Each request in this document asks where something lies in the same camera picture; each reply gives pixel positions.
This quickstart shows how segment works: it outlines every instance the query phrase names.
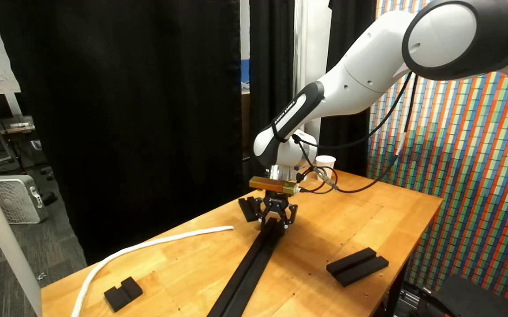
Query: wooden tabletop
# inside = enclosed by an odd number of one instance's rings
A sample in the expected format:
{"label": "wooden tabletop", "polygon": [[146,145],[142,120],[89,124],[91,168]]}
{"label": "wooden tabletop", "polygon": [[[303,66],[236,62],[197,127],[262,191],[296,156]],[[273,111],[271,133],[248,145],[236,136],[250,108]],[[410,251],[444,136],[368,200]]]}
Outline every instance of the wooden tabletop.
{"label": "wooden tabletop", "polygon": [[[368,182],[340,173],[338,184],[357,189]],[[440,207],[438,198],[385,184],[359,194],[297,194],[288,203],[297,205],[296,222],[278,242],[243,316],[370,316]],[[154,245],[105,265],[89,286],[80,316],[206,316],[258,235],[258,224],[244,222],[230,201],[158,235],[214,226],[234,229]],[[387,268],[341,288],[326,265],[364,247],[387,259]],[[43,288],[43,316],[70,316],[87,272]],[[103,293],[126,277],[140,286],[142,296],[112,314]]]}

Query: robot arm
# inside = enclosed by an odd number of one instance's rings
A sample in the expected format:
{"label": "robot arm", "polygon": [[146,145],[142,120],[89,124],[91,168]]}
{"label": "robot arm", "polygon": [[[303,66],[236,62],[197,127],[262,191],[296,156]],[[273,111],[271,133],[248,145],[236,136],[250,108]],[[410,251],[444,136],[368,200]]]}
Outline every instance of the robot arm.
{"label": "robot arm", "polygon": [[329,73],[306,85],[257,134],[253,156],[266,168],[296,166],[296,129],[313,119],[364,111],[408,71],[428,80],[508,74],[508,0],[433,0],[415,16],[380,16]]}

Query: colorful patterned wall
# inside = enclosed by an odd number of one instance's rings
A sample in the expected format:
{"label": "colorful patterned wall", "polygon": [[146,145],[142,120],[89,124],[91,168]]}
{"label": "colorful patterned wall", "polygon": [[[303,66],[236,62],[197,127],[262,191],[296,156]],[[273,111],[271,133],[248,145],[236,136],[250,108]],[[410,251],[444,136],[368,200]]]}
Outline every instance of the colorful patterned wall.
{"label": "colorful patterned wall", "polygon": [[[377,0],[377,16],[396,9],[415,13],[424,4]],[[371,108],[371,127],[384,117],[400,85]],[[370,178],[378,175],[394,152],[408,94],[407,89],[401,106],[370,141]],[[408,263],[408,282],[435,291],[447,275],[460,275],[508,300],[504,74],[445,83],[419,80],[407,143],[384,182],[444,200]]]}

